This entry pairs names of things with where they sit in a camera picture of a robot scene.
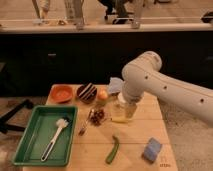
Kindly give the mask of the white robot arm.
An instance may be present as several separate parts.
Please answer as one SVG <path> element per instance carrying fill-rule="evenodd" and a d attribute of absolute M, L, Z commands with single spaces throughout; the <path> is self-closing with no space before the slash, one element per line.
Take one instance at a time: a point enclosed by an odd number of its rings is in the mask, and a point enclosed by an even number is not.
<path fill-rule="evenodd" d="M 166 76 L 161 67 L 161 57 L 153 51 L 127 63 L 122 69 L 125 101 L 137 103 L 148 92 L 213 126 L 213 90 Z"/>

